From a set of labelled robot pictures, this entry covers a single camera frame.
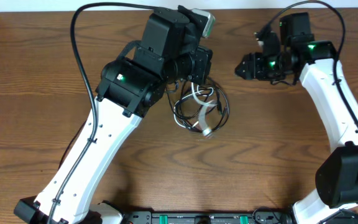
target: wood grain surface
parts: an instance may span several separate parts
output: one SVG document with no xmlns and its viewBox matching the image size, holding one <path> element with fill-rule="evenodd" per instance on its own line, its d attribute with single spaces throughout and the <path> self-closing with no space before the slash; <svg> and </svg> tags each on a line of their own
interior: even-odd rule
<svg viewBox="0 0 358 224">
<path fill-rule="evenodd" d="M 347 25 L 341 61 L 358 101 L 358 9 L 340 11 Z M 283 208 L 314 189 L 329 143 L 306 90 L 233 75 L 244 54 L 259 50 L 253 33 L 276 12 L 212 12 L 216 25 L 201 44 L 213 49 L 210 75 L 229 96 L 227 125 L 204 140 L 177 126 L 162 98 L 117 153 L 93 202 L 160 211 L 244 211 Z M 309 12 L 316 39 L 337 46 L 341 28 L 335 15 L 325 9 Z M 0 223 L 21 222 L 12 213 L 17 201 L 46 186 L 89 113 L 68 33 L 72 15 L 0 13 Z M 78 45 L 94 89 L 104 65 L 126 43 L 141 39 L 149 15 L 91 11 L 80 16 Z"/>
</svg>

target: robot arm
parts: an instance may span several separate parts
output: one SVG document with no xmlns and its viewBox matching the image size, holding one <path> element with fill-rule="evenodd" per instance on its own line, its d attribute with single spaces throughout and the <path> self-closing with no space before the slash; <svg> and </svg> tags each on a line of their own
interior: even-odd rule
<svg viewBox="0 0 358 224">
<path fill-rule="evenodd" d="M 323 120 L 329 139 L 331 152 L 337 147 L 345 146 L 345 142 L 352 141 L 358 146 L 358 132 L 353 119 L 348 113 L 335 86 L 333 78 L 332 58 L 316 60 L 313 64 L 306 64 L 300 75 L 302 86 L 308 91 L 317 111 Z M 346 83 L 342 71 L 342 64 L 337 64 L 339 84 L 358 119 L 358 104 Z"/>
<path fill-rule="evenodd" d="M 271 84 L 288 84 L 283 80 L 293 73 L 293 85 L 300 80 L 312 97 L 326 128 L 331 155 L 316 173 L 316 189 L 294 204 L 292 212 L 297 223 L 320 223 L 342 208 L 358 206 L 358 128 L 337 85 L 357 120 L 358 104 L 339 61 L 336 66 L 339 82 L 335 82 L 334 58 L 339 57 L 339 52 L 330 41 L 314 40 L 307 13 L 290 14 L 280 19 L 281 43 L 270 24 L 271 21 L 256 33 L 258 41 L 263 43 L 263 52 L 245 55 L 235 73 L 246 80 L 269 80 Z"/>
<path fill-rule="evenodd" d="M 130 118 L 122 115 L 124 108 L 108 99 L 96 101 L 96 107 L 99 118 L 99 128 L 95 136 L 97 140 L 91 144 L 68 181 L 64 194 L 60 197 L 61 202 L 53 215 L 56 222 L 64 219 L 69 223 L 78 223 L 84 219 L 88 213 L 94 191 L 108 165 L 121 144 L 142 120 L 140 116 L 134 114 Z M 40 212 L 49 214 L 52 198 L 56 195 L 68 171 L 88 141 L 92 132 L 92 122 L 93 117 L 90 113 L 65 162 L 46 188 L 35 198 L 35 202 L 40 204 Z"/>
<path fill-rule="evenodd" d="M 354 145 L 358 146 L 358 133 L 353 119 L 339 96 L 336 86 L 334 86 L 336 84 L 332 73 L 333 62 L 334 60 L 329 58 L 317 60 L 313 64 L 306 64 L 301 72 L 300 81 L 302 86 L 306 88 L 312 97 L 320 118 L 323 120 L 331 152 L 334 152 L 337 149 L 338 151 L 335 153 L 338 153 L 339 150 L 341 150 L 341 147 L 346 146 L 347 142 L 353 142 Z M 341 85 L 345 96 L 358 119 L 358 104 L 346 83 L 340 62 L 338 62 L 337 65 L 337 75 L 338 78 L 341 79 L 339 85 Z M 321 176 L 327 173 L 323 171 L 325 170 L 322 170 L 321 174 L 318 172 L 317 175 Z M 347 174 L 347 178 L 351 179 L 352 176 L 357 178 L 357 173 Z M 324 180 L 324 183 L 320 184 L 321 194 L 324 194 L 323 191 L 326 191 L 326 182 L 327 181 Z M 352 185 L 351 182 L 352 181 L 349 181 L 347 183 L 349 188 Z M 333 189 L 332 193 L 334 192 L 340 194 L 339 189 Z M 293 213 L 297 223 L 318 223 L 321 220 L 334 215 L 339 209 L 349 209 L 356 206 L 358 206 L 357 203 L 345 203 L 338 208 L 330 208 L 329 205 L 326 205 L 321 200 L 318 189 L 314 189 L 307 197 L 294 204 Z"/>
<path fill-rule="evenodd" d="M 81 7 L 75 16 L 88 7 L 105 5 L 138 6 L 95 3 Z M 199 46 L 199 42 L 201 37 L 209 36 L 214 16 L 183 6 L 177 11 L 146 8 L 154 8 L 154 13 L 149 17 L 142 41 L 130 42 L 101 72 L 94 100 L 98 118 L 95 137 L 88 139 L 94 125 L 91 111 L 75 145 L 46 188 L 38 196 L 24 198 L 16 205 L 14 213 L 23 221 L 34 224 L 46 220 L 61 224 L 119 223 L 121 214 L 107 204 L 90 206 L 94 191 L 117 150 L 149 108 L 161 99 L 167 84 L 179 79 L 199 85 L 205 83 L 213 53 Z M 134 58 L 125 58 L 134 47 Z M 92 143 L 81 158 L 89 141 Z M 89 212 L 90 207 L 97 214 Z"/>
</svg>

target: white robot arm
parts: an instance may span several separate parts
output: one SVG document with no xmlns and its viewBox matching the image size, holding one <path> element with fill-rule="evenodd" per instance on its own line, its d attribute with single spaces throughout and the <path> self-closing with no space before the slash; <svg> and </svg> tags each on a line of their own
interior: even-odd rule
<svg viewBox="0 0 358 224">
<path fill-rule="evenodd" d="M 334 60 L 322 59 L 314 64 L 306 64 L 300 75 L 300 81 L 308 91 L 318 110 L 320 118 L 326 128 L 331 152 L 346 142 L 352 141 L 358 145 L 357 127 L 347 111 L 336 88 L 333 78 Z M 342 65 L 337 64 L 337 76 L 342 90 L 358 119 L 358 104 L 346 83 Z M 340 208 L 353 208 L 356 203 L 342 205 Z M 321 220 L 335 214 L 340 208 L 330 209 L 319 197 L 314 189 L 306 198 L 293 206 L 297 223 L 318 223 Z"/>
<path fill-rule="evenodd" d="M 121 144 L 142 120 L 140 116 L 135 114 L 132 114 L 130 118 L 122 115 L 124 108 L 108 99 L 103 99 L 100 102 L 95 100 L 95 102 L 99 118 L 99 128 L 95 135 L 96 142 L 91 144 L 66 184 L 64 194 L 60 197 L 61 203 L 56 207 L 53 214 L 53 219 L 56 222 L 59 222 L 62 218 L 69 223 L 78 223 L 85 218 L 94 191 L 104 172 Z M 49 214 L 52 198 L 57 194 L 64 178 L 87 143 L 92 132 L 92 123 L 93 116 L 91 112 L 65 162 L 46 188 L 35 198 L 35 202 L 40 203 L 39 210 L 42 213 Z M 99 212 L 99 207 L 93 207 L 92 211 Z M 120 222 L 121 214 L 111 207 L 110 211 L 106 218 L 115 217 L 116 221 Z"/>
<path fill-rule="evenodd" d="M 112 206 L 90 205 L 117 150 L 149 108 L 161 99 L 168 83 L 183 79 L 203 85 L 209 75 L 213 53 L 199 42 L 210 35 L 215 20 L 212 14 L 183 6 L 172 10 L 119 2 L 93 3 L 74 13 L 70 27 L 89 98 L 93 99 L 93 94 L 76 48 L 74 26 L 81 11 L 96 6 L 138 7 L 154 12 L 142 40 L 128 43 L 117 59 L 103 68 L 98 95 L 91 102 L 94 111 L 56 175 L 38 196 L 23 198 L 16 205 L 14 213 L 27 223 L 118 224 L 122 215 Z M 125 58 L 133 48 L 134 58 Z"/>
</svg>

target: green led light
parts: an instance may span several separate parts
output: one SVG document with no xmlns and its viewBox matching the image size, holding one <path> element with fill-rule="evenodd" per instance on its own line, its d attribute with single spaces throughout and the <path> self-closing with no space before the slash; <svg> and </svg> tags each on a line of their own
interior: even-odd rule
<svg viewBox="0 0 358 224">
<path fill-rule="evenodd" d="M 121 75 L 121 74 L 118 74 L 117 79 L 120 80 L 120 81 L 124 81 L 125 77 L 123 75 Z"/>
<path fill-rule="evenodd" d="M 316 46 L 315 46 L 314 44 L 308 45 L 308 48 L 309 48 L 310 50 L 313 50 L 315 47 L 316 47 Z"/>
</svg>

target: wire bundle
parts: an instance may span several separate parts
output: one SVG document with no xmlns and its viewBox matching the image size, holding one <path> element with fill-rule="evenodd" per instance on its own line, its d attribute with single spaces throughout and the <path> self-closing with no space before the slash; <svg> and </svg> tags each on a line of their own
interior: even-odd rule
<svg viewBox="0 0 358 224">
<path fill-rule="evenodd" d="M 210 129 L 210 132 L 214 132 L 223 127 L 230 115 L 229 101 L 226 94 L 222 91 L 222 88 L 216 83 L 212 78 L 207 78 L 207 83 L 205 85 L 197 85 L 196 91 L 194 83 L 191 83 L 191 87 L 187 85 L 188 81 L 185 80 L 181 87 L 180 98 L 174 104 L 171 101 L 170 93 L 173 91 L 167 91 L 168 102 L 173 113 L 173 119 L 175 122 L 182 128 L 194 133 L 202 133 L 204 131 L 203 127 L 197 127 L 197 125 L 202 122 L 203 117 L 211 114 L 215 109 L 221 116 L 221 119 L 215 125 L 214 128 Z M 224 107 L 222 107 L 221 98 L 224 99 Z M 196 100 L 200 105 L 198 109 L 188 115 L 183 109 L 183 104 L 188 100 Z"/>
</svg>

